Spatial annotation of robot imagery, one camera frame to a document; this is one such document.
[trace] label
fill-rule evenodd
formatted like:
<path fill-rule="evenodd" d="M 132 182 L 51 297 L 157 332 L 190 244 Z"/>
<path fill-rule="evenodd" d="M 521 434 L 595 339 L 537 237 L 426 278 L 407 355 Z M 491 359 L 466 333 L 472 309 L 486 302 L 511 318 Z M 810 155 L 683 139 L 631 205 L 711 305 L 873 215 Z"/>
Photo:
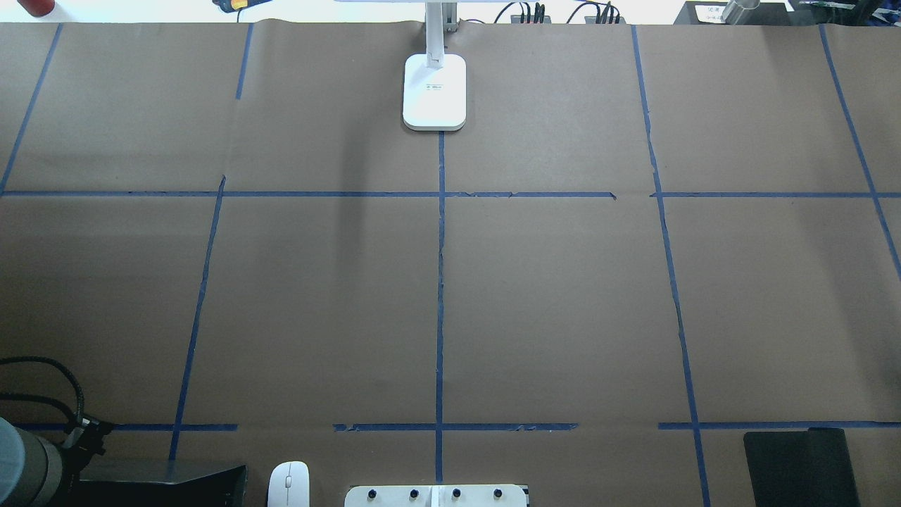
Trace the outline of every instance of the label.
<path fill-rule="evenodd" d="M 725 24 L 723 21 L 723 5 L 695 5 L 697 20 L 701 23 Z"/>

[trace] blue tape line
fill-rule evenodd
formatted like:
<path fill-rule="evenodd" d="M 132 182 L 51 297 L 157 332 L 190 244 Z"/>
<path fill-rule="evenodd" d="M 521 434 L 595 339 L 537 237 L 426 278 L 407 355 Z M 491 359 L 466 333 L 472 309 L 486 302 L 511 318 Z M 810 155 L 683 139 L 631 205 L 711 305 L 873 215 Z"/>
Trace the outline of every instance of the blue tape line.
<path fill-rule="evenodd" d="M 34 85 L 32 99 L 28 102 L 28 108 L 25 109 L 25 117 L 22 119 L 22 125 L 19 127 L 19 133 L 15 136 L 13 150 L 10 152 L 9 161 L 6 163 L 6 171 L 4 171 L 3 178 L 0 180 L 0 196 L 4 195 L 4 192 L 6 190 L 6 182 L 9 181 L 9 176 L 13 173 L 15 157 L 16 155 L 18 155 L 19 147 L 22 145 L 22 139 L 25 136 L 25 129 L 28 128 L 28 121 L 32 118 L 34 104 L 38 101 L 38 95 L 41 93 L 41 86 L 43 86 L 44 79 L 47 77 L 47 71 L 50 69 L 50 61 L 53 60 L 53 53 L 56 52 L 56 47 L 59 43 L 59 35 L 61 33 L 62 23 L 57 24 L 57 31 L 53 35 L 53 42 L 50 43 L 50 49 L 47 51 L 47 58 L 44 59 L 44 66 L 41 69 L 41 75 L 38 77 L 38 82 Z"/>
<path fill-rule="evenodd" d="M 210 190 L 8 190 L 8 198 L 215 198 Z M 438 198 L 432 191 L 227 190 L 227 198 Z M 611 198 L 611 192 L 445 192 L 445 198 Z M 654 192 L 663 198 L 872 198 L 868 192 Z M 901 192 L 877 192 L 901 198 Z"/>
<path fill-rule="evenodd" d="M 191 190 L 10 190 L 11 198 L 214 198 L 210 191 Z"/>
<path fill-rule="evenodd" d="M 247 25 L 247 38 L 244 40 L 244 57 L 241 59 L 241 74 L 238 75 L 238 91 L 234 93 L 235 100 L 241 100 L 244 91 L 244 74 L 247 72 L 247 58 L 250 56 L 250 39 L 253 37 L 253 23 Z"/>
<path fill-rule="evenodd" d="M 62 431 L 65 424 L 58 423 L 41 423 L 41 422 L 20 422 L 15 423 L 19 429 L 26 431 Z M 174 424 L 116 424 L 115 431 L 172 431 L 175 429 Z M 185 424 L 181 427 L 181 431 L 237 431 L 237 424 Z"/>
<path fill-rule="evenodd" d="M 435 483 L 444 480 L 444 132 L 438 132 L 438 330 L 435 354 Z"/>
<path fill-rule="evenodd" d="M 576 422 L 526 422 L 526 423 L 448 423 L 447 431 L 572 431 Z"/>
<path fill-rule="evenodd" d="M 695 456 L 697 459 L 697 474 L 701 485 L 701 497 L 705 507 L 710 507 L 710 490 L 707 485 L 707 467 L 704 460 L 704 447 L 701 443 L 701 429 L 698 426 L 697 403 L 695 401 L 695 387 L 691 376 L 691 364 L 688 361 L 688 345 L 685 339 L 685 324 L 682 320 L 682 304 L 679 302 L 678 285 L 676 284 L 676 269 L 673 263 L 672 248 L 669 242 L 669 228 L 667 227 L 666 210 L 663 207 L 662 184 L 660 183 L 660 171 L 657 165 L 657 156 L 654 154 L 654 146 L 651 142 L 651 111 L 648 107 L 648 96 L 644 84 L 644 72 L 642 71 L 642 54 L 639 51 L 638 31 L 632 26 L 632 43 L 635 52 L 635 69 L 638 73 L 638 87 L 642 95 L 642 112 L 644 113 L 644 130 L 648 138 L 648 153 L 651 156 L 651 166 L 654 169 L 654 189 L 657 193 L 657 209 L 660 214 L 660 231 L 663 233 L 663 250 L 667 257 L 667 269 L 669 270 L 669 289 L 672 292 L 673 304 L 676 307 L 678 320 L 678 340 L 682 347 L 682 371 L 685 375 L 685 387 L 688 396 L 688 411 L 691 416 L 692 433 L 695 438 Z"/>
<path fill-rule="evenodd" d="M 210 275 L 210 257 L 213 255 L 213 241 L 216 238 L 216 228 L 219 226 L 219 212 L 223 206 L 223 192 L 225 190 L 225 177 L 219 182 L 219 196 L 216 198 L 216 206 L 213 211 L 213 223 L 210 225 L 210 238 L 206 242 L 206 257 L 204 258 L 204 274 L 200 279 L 200 290 L 197 293 L 197 306 L 194 311 L 194 323 L 191 326 L 191 340 L 187 346 L 187 359 L 185 360 L 185 372 L 181 378 L 181 393 L 178 395 L 178 409 L 175 415 L 175 427 L 172 431 L 172 443 L 169 446 L 169 459 L 175 459 L 178 452 L 178 434 L 185 416 L 185 401 L 187 400 L 187 386 L 191 381 L 191 368 L 194 365 L 194 351 L 197 347 L 197 333 L 200 330 L 200 312 L 204 307 L 206 298 L 206 282 Z"/>
<path fill-rule="evenodd" d="M 744 422 L 702 422 L 701 429 L 808 429 L 808 428 L 873 428 L 901 429 L 901 422 L 875 420 L 784 420 Z M 692 429 L 687 422 L 661 422 L 658 429 L 679 431 Z"/>
<path fill-rule="evenodd" d="M 449 422 L 441 425 L 423 423 L 333 424 L 336 432 L 352 431 L 572 431 L 576 422 Z"/>
<path fill-rule="evenodd" d="M 611 198 L 611 192 L 448 192 L 449 198 Z"/>
<path fill-rule="evenodd" d="M 876 215 L 879 217 L 879 225 L 882 226 L 882 234 L 886 237 L 888 243 L 888 251 L 892 256 L 892 263 L 895 264 L 895 273 L 901 280 L 901 260 L 898 259 L 898 252 L 895 248 L 895 240 L 892 239 L 892 233 L 888 230 L 888 222 L 886 216 L 882 212 L 882 204 L 879 202 L 878 193 L 876 192 L 876 184 L 873 182 L 873 176 L 869 172 L 867 158 L 863 155 L 863 148 L 860 146 L 860 138 L 857 135 L 857 128 L 854 127 L 854 121 L 851 119 L 851 110 L 848 109 L 848 103 L 845 101 L 844 92 L 842 92 L 842 83 L 839 82 L 838 72 L 835 71 L 835 63 L 833 62 L 833 54 L 829 50 L 829 41 L 826 38 L 826 27 L 820 25 L 820 40 L 823 41 L 823 51 L 826 54 L 826 63 L 829 64 L 829 72 L 833 75 L 833 83 L 835 91 L 838 93 L 839 102 L 842 104 L 842 112 L 845 115 L 845 122 L 848 124 L 848 130 L 851 131 L 851 139 L 854 141 L 854 149 L 857 150 L 857 157 L 860 159 L 860 166 L 863 168 L 863 175 L 867 179 L 869 193 L 873 197 L 873 206 L 876 208 Z"/>
<path fill-rule="evenodd" d="M 225 192 L 226 197 L 236 198 L 437 198 L 438 192 L 360 192 L 340 190 L 285 190 L 253 191 L 233 190 Z"/>
<path fill-rule="evenodd" d="M 10 190 L 9 197 L 214 198 L 209 190 Z M 433 191 L 228 190 L 227 198 L 439 198 Z M 610 192 L 445 192 L 445 198 L 612 198 Z"/>
<path fill-rule="evenodd" d="M 183 424 L 180 431 L 237 431 L 237 424 Z"/>
<path fill-rule="evenodd" d="M 655 192 L 662 198 L 871 198 L 868 192 Z"/>

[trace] metal cylinder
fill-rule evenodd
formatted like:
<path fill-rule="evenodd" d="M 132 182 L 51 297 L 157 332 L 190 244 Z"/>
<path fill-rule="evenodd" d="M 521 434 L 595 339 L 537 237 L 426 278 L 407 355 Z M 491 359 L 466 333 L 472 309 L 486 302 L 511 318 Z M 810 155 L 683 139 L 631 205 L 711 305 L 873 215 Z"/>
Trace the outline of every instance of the metal cylinder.
<path fill-rule="evenodd" d="M 0 419 L 0 503 L 44 507 L 68 483 L 59 449 L 44 438 L 16 429 Z"/>
<path fill-rule="evenodd" d="M 50 14 L 53 7 L 56 7 L 56 0 L 19 0 L 19 5 L 28 11 L 28 14 L 39 18 Z"/>
<path fill-rule="evenodd" d="M 729 4 L 723 9 L 723 21 L 728 24 L 746 24 L 758 6 L 760 0 L 729 0 Z"/>

